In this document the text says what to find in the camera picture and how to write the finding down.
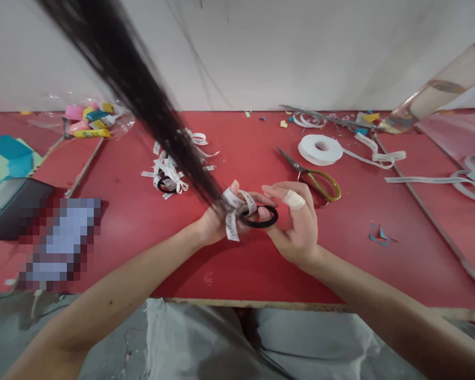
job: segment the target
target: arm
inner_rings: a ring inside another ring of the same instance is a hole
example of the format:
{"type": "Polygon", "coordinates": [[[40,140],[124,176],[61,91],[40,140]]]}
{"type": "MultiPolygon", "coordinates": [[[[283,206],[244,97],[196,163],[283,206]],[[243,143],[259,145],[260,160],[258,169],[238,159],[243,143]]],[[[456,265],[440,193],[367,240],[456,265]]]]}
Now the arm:
{"type": "Polygon", "coordinates": [[[284,233],[275,226],[268,230],[280,253],[338,294],[428,378],[475,379],[475,341],[411,297],[318,246],[317,217],[307,186],[286,182],[263,187],[266,196],[279,199],[287,189],[306,204],[291,210],[292,231],[284,233]]]}
{"type": "MultiPolygon", "coordinates": [[[[239,183],[231,190],[238,195],[239,183]]],[[[250,192],[258,202],[276,203],[250,192]]],[[[118,327],[192,254],[225,237],[221,208],[210,207],[197,222],[111,272],[33,339],[4,380],[75,379],[90,349],[118,327]]]]}

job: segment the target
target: table edge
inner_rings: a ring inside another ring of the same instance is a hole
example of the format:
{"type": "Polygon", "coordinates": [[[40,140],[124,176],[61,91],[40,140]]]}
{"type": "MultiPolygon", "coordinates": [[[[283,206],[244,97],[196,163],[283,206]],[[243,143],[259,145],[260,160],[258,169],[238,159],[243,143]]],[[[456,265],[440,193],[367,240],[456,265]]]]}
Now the table edge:
{"type": "MultiPolygon", "coordinates": [[[[316,302],[278,302],[278,301],[247,301],[247,300],[222,300],[205,298],[179,298],[166,297],[164,301],[170,303],[190,303],[200,306],[222,306],[222,307],[240,307],[240,308],[270,308],[284,310],[303,310],[303,311],[335,311],[352,312],[349,305],[344,303],[316,303],[316,302]]],[[[475,322],[475,309],[464,308],[438,308],[430,307],[435,314],[445,319],[456,319],[475,322]]]]}

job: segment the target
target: white wall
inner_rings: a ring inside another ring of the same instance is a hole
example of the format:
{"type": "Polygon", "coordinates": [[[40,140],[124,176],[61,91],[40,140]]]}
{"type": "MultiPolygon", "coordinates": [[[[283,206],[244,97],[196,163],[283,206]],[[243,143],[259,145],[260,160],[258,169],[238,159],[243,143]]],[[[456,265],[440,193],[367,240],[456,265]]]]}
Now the white wall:
{"type": "MultiPolygon", "coordinates": [[[[393,109],[475,41],[475,1],[165,0],[235,110],[393,109]]],[[[228,110],[164,0],[126,0],[175,104],[228,110]]],[[[31,1],[0,0],[0,111],[105,87],[31,1]]],[[[475,90],[453,102],[475,107],[475,90]]]]}

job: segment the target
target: bandaged finger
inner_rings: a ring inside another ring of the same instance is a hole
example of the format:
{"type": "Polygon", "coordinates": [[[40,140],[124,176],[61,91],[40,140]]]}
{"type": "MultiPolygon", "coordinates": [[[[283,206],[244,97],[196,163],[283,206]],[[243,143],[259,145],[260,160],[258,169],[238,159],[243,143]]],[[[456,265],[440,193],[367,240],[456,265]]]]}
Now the bandaged finger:
{"type": "Polygon", "coordinates": [[[291,210],[298,210],[306,204],[305,199],[295,191],[289,190],[287,195],[283,198],[285,203],[291,210]]]}

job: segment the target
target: gold scissors handle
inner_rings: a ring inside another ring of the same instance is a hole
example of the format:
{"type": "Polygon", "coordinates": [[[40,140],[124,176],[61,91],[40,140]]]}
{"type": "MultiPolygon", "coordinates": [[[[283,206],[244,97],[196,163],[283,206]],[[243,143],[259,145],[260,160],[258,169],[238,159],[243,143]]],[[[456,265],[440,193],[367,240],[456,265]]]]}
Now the gold scissors handle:
{"type": "Polygon", "coordinates": [[[338,183],[334,180],[334,178],[332,178],[329,174],[327,173],[324,173],[324,172],[319,172],[318,170],[312,170],[312,169],[306,169],[306,173],[308,174],[308,176],[311,178],[311,180],[313,181],[313,183],[315,184],[315,186],[317,187],[318,191],[320,191],[322,193],[322,195],[330,202],[335,202],[337,201],[338,199],[341,198],[341,189],[339,188],[339,185],[338,183]],[[312,173],[315,173],[315,174],[318,174],[318,175],[321,175],[322,177],[324,177],[325,179],[327,179],[329,182],[331,182],[331,185],[332,187],[334,188],[334,197],[330,196],[329,194],[327,194],[327,192],[325,191],[325,189],[317,182],[317,180],[315,179],[315,177],[313,176],[312,173]]]}

